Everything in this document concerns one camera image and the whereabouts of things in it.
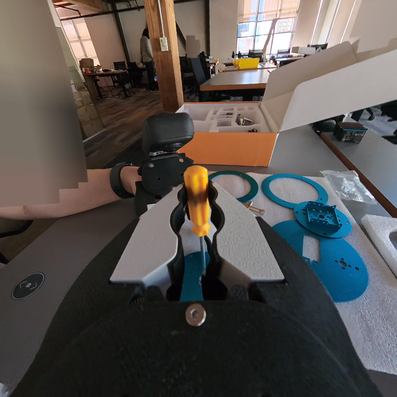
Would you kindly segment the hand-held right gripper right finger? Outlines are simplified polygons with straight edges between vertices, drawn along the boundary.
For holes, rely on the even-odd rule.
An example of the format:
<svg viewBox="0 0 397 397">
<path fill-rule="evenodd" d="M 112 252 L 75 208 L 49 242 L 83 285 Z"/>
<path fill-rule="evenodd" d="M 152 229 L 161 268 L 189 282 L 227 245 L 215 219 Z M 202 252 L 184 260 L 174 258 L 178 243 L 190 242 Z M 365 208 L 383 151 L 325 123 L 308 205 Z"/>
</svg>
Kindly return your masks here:
<svg viewBox="0 0 397 397">
<path fill-rule="evenodd" d="M 210 262 L 204 299 L 225 299 L 235 285 L 283 283 L 285 277 L 255 215 L 215 182 L 209 182 Z"/>
</svg>

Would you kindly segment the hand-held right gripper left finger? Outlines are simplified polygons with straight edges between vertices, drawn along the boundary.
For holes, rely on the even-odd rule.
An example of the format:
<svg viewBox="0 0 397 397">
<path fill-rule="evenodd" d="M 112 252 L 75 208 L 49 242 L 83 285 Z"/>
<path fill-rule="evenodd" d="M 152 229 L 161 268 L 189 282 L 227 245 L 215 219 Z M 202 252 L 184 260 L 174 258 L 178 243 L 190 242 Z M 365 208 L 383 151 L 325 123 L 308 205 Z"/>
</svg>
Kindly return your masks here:
<svg viewBox="0 0 397 397">
<path fill-rule="evenodd" d="M 180 299 L 185 271 L 180 230 L 186 203 L 186 189 L 178 185 L 140 216 L 110 282 L 157 286 L 167 299 Z"/>
</svg>

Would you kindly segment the yellow screwdriver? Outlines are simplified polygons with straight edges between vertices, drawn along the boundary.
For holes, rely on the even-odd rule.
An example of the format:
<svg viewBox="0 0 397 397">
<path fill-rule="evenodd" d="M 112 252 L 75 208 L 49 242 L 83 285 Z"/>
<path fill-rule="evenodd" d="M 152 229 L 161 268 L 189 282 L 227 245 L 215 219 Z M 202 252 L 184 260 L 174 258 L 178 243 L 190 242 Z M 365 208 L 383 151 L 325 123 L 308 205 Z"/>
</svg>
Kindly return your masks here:
<svg viewBox="0 0 397 397">
<path fill-rule="evenodd" d="M 205 255 L 211 250 L 207 243 L 212 243 L 216 231 L 210 219 L 208 182 L 208 171 L 203 166 L 191 166 L 184 173 L 187 205 L 185 222 L 181 228 L 182 243 L 185 255 L 189 255 L 190 259 L 193 258 L 193 253 L 198 253 L 196 267 L 200 280 L 206 274 Z"/>
</svg>

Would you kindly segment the small blue round plate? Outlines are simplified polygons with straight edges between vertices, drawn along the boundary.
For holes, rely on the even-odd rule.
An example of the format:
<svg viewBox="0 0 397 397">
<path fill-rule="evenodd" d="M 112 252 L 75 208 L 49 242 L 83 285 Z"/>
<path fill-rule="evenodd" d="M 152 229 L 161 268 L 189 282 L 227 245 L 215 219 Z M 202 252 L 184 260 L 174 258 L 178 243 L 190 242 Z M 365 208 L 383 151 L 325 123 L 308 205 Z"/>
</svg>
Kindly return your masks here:
<svg viewBox="0 0 397 397">
<path fill-rule="evenodd" d="M 180 302 L 203 301 L 201 278 L 203 276 L 203 267 L 201 260 L 201 251 L 193 252 L 184 257 L 185 270 Z"/>
</svg>

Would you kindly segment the person's left forearm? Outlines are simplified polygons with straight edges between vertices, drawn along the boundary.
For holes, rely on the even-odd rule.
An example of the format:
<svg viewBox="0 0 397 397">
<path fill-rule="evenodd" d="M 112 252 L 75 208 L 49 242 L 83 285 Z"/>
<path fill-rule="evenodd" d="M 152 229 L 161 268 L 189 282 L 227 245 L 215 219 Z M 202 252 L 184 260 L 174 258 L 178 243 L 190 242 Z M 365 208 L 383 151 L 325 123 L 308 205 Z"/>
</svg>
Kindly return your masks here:
<svg viewBox="0 0 397 397">
<path fill-rule="evenodd" d="M 0 216 L 11 220 L 60 218 L 115 202 L 119 198 L 111 188 L 110 171 L 88 170 L 87 182 L 78 183 L 76 189 L 59 190 L 58 203 L 1 207 Z"/>
</svg>

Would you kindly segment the person's left hand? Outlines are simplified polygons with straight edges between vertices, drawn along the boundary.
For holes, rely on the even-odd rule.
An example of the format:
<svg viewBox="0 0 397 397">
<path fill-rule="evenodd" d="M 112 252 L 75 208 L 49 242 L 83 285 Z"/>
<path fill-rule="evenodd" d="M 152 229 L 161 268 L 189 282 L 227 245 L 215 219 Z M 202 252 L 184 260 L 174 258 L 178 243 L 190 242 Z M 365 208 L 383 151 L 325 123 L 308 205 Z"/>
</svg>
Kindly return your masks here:
<svg viewBox="0 0 397 397">
<path fill-rule="evenodd" d="M 142 180 L 137 171 L 136 166 L 124 166 L 120 171 L 121 184 L 129 194 L 136 194 L 136 182 Z"/>
</svg>

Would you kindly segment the metal cross wrench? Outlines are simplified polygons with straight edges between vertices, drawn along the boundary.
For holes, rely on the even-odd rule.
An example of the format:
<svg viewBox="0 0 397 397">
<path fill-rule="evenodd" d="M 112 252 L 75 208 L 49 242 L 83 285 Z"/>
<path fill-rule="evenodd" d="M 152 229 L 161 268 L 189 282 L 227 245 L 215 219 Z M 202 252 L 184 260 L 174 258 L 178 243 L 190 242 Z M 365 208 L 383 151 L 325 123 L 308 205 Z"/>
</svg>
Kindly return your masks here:
<svg viewBox="0 0 397 397">
<path fill-rule="evenodd" d="M 247 208 L 248 210 L 254 212 L 255 214 L 259 214 L 260 216 L 263 216 L 265 214 L 265 210 L 253 206 L 253 201 L 249 201 L 245 203 L 242 202 L 241 204 L 245 206 L 245 208 Z"/>
</svg>

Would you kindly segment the black wristband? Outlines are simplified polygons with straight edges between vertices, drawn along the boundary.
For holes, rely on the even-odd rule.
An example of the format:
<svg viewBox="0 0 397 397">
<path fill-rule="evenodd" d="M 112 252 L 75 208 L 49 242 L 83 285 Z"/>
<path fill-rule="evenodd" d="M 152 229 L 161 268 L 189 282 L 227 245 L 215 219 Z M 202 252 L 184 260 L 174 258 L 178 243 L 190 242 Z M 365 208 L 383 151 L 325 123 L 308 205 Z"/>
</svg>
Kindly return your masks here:
<svg viewBox="0 0 397 397">
<path fill-rule="evenodd" d="M 131 162 L 122 162 L 118 163 L 112 167 L 110 171 L 110 186 L 112 191 L 118 196 L 120 199 L 130 199 L 135 197 L 134 194 L 129 193 L 125 190 L 121 181 L 121 171 L 124 167 L 131 167 L 133 164 Z"/>
</svg>

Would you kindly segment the white foam box insert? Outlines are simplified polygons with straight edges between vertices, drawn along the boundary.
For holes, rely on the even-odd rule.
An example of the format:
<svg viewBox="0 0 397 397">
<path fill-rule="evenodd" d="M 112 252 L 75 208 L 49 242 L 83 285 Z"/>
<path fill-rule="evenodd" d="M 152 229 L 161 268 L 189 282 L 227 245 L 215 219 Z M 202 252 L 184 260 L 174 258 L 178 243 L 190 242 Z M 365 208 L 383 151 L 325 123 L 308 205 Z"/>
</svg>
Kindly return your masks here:
<svg viewBox="0 0 397 397">
<path fill-rule="evenodd" d="M 269 133 L 258 103 L 216 102 L 187 103 L 181 112 L 189 114 L 196 132 Z M 252 120 L 250 126 L 238 126 L 236 116 Z"/>
</svg>

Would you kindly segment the orange cardboard box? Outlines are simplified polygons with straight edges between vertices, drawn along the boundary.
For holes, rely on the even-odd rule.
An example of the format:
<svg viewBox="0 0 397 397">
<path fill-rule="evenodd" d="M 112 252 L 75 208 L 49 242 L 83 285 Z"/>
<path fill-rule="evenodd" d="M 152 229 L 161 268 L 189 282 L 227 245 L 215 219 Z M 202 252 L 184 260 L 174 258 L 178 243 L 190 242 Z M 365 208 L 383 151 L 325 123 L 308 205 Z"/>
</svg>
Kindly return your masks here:
<svg viewBox="0 0 397 397">
<path fill-rule="evenodd" d="M 280 132 L 396 100 L 397 50 L 350 42 L 270 72 L 259 104 L 269 133 L 195 132 L 179 152 L 196 164 L 269 166 Z"/>
</svg>

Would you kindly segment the large blue plate with cutout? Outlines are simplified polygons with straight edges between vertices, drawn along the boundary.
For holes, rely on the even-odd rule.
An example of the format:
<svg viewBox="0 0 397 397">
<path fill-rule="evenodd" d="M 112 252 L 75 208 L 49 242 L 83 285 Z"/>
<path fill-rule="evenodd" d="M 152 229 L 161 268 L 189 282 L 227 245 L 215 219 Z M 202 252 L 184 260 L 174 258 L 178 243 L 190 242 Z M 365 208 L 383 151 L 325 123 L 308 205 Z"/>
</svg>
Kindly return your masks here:
<svg viewBox="0 0 397 397">
<path fill-rule="evenodd" d="M 344 238 L 316 236 L 296 220 L 280 222 L 273 229 L 303 257 L 335 303 L 355 300 L 365 292 L 369 282 L 366 265 Z M 319 261 L 303 255 L 305 236 L 320 241 Z"/>
</svg>

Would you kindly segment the wooden pillar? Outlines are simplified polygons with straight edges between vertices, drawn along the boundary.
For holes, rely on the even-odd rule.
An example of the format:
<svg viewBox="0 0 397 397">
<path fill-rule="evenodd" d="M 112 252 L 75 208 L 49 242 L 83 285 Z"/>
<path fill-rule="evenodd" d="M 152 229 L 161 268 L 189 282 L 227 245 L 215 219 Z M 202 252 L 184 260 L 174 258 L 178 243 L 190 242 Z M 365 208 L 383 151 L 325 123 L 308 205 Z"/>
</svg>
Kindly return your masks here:
<svg viewBox="0 0 397 397">
<path fill-rule="evenodd" d="M 144 0 L 146 21 L 156 67 L 160 97 L 165 112 L 176 112 L 184 104 L 174 1 L 161 0 L 164 36 L 168 51 L 162 52 L 159 38 L 161 25 L 157 0 Z"/>
</svg>

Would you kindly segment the black office chair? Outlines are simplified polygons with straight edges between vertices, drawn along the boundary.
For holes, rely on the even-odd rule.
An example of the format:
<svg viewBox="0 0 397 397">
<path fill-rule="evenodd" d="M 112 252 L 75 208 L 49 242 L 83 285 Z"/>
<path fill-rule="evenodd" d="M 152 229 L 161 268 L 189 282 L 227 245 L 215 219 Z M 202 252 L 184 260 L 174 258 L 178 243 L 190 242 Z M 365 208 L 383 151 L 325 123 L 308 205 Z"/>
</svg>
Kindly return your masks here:
<svg viewBox="0 0 397 397">
<path fill-rule="evenodd" d="M 196 95 L 199 102 L 209 100 L 209 94 L 201 91 L 200 86 L 211 78 L 204 53 L 197 57 L 179 57 L 183 92 L 187 96 Z"/>
</svg>

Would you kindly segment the brown wooden table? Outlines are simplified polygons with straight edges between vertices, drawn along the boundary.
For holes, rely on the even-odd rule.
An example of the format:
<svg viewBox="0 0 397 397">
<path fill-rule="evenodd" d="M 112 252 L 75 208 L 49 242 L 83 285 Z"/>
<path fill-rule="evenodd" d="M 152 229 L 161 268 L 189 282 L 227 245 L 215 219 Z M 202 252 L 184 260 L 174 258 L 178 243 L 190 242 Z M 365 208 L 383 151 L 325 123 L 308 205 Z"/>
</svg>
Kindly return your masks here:
<svg viewBox="0 0 397 397">
<path fill-rule="evenodd" d="M 128 75 L 128 71 L 127 70 L 115 70 L 115 71 L 110 71 L 110 72 L 101 72 L 101 73 L 84 73 L 83 77 L 85 79 L 91 79 L 94 82 L 94 86 L 97 90 L 98 93 L 98 97 L 100 100 L 102 100 L 104 97 L 102 96 L 102 92 L 100 90 L 100 87 L 98 85 L 97 79 L 99 77 L 117 77 L 118 78 L 118 83 L 121 85 L 122 87 L 122 92 L 124 93 L 125 98 L 129 98 L 130 95 L 127 93 L 127 88 L 126 88 L 126 84 L 123 80 L 123 75 Z"/>
</svg>

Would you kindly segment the clear plastic bag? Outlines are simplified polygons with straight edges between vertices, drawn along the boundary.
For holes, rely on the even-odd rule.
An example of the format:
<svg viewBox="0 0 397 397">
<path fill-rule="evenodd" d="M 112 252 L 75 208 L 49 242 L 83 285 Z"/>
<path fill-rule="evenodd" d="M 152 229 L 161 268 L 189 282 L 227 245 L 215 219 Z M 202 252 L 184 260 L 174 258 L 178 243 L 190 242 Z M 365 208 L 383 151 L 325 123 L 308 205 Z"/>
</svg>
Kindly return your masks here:
<svg viewBox="0 0 397 397">
<path fill-rule="evenodd" d="M 356 201 L 369 205 L 378 203 L 373 194 L 360 181 L 356 171 L 323 170 L 320 173 L 341 200 Z"/>
</svg>

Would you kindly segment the white foam block with hole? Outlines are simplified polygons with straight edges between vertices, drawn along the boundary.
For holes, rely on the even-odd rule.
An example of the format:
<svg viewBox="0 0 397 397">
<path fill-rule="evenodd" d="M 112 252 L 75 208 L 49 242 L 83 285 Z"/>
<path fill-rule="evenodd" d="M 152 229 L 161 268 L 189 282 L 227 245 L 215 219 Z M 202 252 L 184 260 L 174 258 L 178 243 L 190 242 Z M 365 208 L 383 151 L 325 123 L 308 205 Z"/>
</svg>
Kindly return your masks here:
<svg viewBox="0 0 397 397">
<path fill-rule="evenodd" d="M 397 219 L 365 215 L 361 222 L 380 255 L 397 276 Z"/>
</svg>

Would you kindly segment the white foam sheet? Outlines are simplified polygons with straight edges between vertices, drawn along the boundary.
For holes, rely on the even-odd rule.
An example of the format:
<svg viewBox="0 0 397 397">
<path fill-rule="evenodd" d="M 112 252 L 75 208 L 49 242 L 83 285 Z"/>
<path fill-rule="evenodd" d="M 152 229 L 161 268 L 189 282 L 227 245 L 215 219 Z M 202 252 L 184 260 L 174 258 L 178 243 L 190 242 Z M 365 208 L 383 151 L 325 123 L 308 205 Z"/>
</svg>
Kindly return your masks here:
<svg viewBox="0 0 397 397">
<path fill-rule="evenodd" d="M 262 182 L 270 175 L 248 172 L 256 180 L 258 194 L 253 199 L 253 206 L 264 209 L 261 218 L 271 227 L 283 221 L 295 221 L 293 209 L 280 206 L 270 200 L 261 189 Z M 349 219 L 351 232 L 344 237 L 360 255 L 367 273 L 368 285 L 362 295 L 355 300 L 336 303 L 338 311 L 349 332 L 352 343 L 369 370 L 396 375 L 396 277 L 377 252 L 348 210 L 339 199 L 329 183 L 323 177 L 307 177 L 322 186 L 328 195 L 328 204 L 336 205 Z M 250 183 L 234 175 L 218 176 L 214 180 L 236 198 L 250 191 Z M 281 200 L 299 204 L 303 201 L 315 201 L 317 190 L 305 181 L 283 178 L 272 181 L 271 191 Z M 305 237 L 303 254 L 313 260 L 323 258 L 322 244 L 316 246 L 317 237 Z"/>
</svg>

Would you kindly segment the stack of black boxes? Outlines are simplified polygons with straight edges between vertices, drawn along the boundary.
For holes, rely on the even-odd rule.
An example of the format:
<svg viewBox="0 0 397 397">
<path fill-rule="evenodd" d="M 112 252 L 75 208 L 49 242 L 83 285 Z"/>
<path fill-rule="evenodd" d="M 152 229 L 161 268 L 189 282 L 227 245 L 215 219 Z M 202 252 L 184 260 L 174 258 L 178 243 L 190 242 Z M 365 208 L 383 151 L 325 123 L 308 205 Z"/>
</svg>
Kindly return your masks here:
<svg viewBox="0 0 397 397">
<path fill-rule="evenodd" d="M 358 122 L 338 122 L 333 134 L 340 142 L 360 143 L 367 130 Z"/>
</svg>

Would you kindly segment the grid-pane window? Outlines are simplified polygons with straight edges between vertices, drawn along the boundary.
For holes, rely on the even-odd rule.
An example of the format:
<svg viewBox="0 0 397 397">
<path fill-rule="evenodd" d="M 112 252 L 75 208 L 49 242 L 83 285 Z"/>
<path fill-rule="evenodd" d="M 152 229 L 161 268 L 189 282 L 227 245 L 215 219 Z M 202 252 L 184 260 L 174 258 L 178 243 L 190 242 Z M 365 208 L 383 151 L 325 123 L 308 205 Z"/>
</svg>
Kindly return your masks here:
<svg viewBox="0 0 397 397">
<path fill-rule="evenodd" d="M 292 44 L 299 0 L 239 1 L 236 51 L 276 55 Z"/>
</svg>

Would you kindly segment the blue disc with square bracket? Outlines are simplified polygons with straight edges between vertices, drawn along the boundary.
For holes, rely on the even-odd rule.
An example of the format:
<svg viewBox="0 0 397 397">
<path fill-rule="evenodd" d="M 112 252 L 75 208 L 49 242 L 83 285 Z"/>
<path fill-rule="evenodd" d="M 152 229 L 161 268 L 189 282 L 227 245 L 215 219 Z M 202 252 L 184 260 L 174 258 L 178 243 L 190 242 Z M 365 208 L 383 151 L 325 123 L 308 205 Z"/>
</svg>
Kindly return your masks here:
<svg viewBox="0 0 397 397">
<path fill-rule="evenodd" d="M 305 201 L 294 207 L 294 215 L 301 226 L 321 237 L 342 238 L 352 230 L 348 217 L 335 205 Z"/>
</svg>

